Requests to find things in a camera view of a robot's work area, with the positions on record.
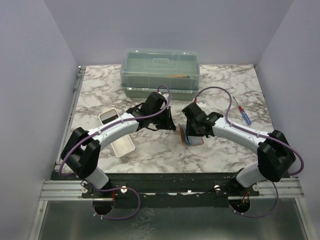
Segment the brown leather card holder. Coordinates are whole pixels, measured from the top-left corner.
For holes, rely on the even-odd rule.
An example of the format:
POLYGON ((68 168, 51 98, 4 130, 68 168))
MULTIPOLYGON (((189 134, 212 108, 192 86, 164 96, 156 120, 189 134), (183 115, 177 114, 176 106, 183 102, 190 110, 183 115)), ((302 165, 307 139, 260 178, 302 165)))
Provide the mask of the brown leather card holder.
POLYGON ((200 136, 188 136, 187 129, 184 124, 178 124, 180 138, 183 144, 187 146, 200 146, 204 144, 204 140, 200 136))

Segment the white rectangular tray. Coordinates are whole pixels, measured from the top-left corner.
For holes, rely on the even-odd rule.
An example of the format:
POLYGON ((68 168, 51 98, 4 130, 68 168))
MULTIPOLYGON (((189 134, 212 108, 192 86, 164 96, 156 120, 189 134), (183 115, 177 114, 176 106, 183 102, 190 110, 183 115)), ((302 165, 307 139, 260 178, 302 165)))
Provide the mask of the white rectangular tray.
MULTIPOLYGON (((104 124, 104 125, 102 125, 102 123, 101 123, 101 125, 103 127, 105 125, 109 126, 110 123, 116 122, 123 117, 123 115, 119 115, 118 111, 115 108, 110 108, 109 110, 100 113, 98 115, 98 118, 103 113, 116 113, 116 114, 118 114, 117 119, 115 119, 107 124, 104 124)), ((111 147, 112 147, 114 154, 117 158, 123 157, 123 156, 133 152, 136 149, 131 137, 128 134, 125 135, 123 130, 122 131, 118 130, 115 133, 116 126, 110 127, 107 130, 108 130, 107 133, 113 133, 113 138, 112 138, 113 142, 111 142, 110 144, 111 144, 111 147)))

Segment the black credit card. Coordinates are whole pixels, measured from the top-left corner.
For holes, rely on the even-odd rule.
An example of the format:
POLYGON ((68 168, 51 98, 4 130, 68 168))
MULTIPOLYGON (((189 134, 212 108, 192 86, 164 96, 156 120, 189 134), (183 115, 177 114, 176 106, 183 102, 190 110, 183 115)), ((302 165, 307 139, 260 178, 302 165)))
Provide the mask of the black credit card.
POLYGON ((118 118, 118 114, 116 113, 103 113, 99 115, 99 119, 102 123, 102 125, 105 125, 107 123, 110 123, 118 118))

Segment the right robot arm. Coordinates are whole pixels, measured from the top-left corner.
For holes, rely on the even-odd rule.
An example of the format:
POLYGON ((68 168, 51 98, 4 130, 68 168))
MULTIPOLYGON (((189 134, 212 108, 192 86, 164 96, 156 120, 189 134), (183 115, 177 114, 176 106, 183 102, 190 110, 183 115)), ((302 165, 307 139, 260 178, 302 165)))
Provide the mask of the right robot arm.
POLYGON ((257 163, 239 170, 230 183, 230 191, 236 196, 243 195, 248 187, 258 182, 279 182, 296 160, 281 131, 259 132, 227 122, 220 113, 206 114, 195 102, 182 112, 186 117, 186 136, 224 138, 256 154, 257 163))

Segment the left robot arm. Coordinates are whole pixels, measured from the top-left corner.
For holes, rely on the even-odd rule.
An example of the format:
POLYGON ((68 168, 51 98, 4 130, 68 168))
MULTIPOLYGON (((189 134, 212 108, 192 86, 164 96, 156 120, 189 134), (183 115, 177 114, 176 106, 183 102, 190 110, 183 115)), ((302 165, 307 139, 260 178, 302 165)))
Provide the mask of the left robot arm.
POLYGON ((164 97, 152 92, 145 102, 129 108, 123 115, 102 126, 84 130, 76 128, 64 146, 60 158, 61 168, 66 164, 75 175, 93 185, 93 191, 101 198, 111 191, 108 176, 98 167, 101 150, 116 140, 148 128, 175 131, 171 115, 171 94, 164 97))

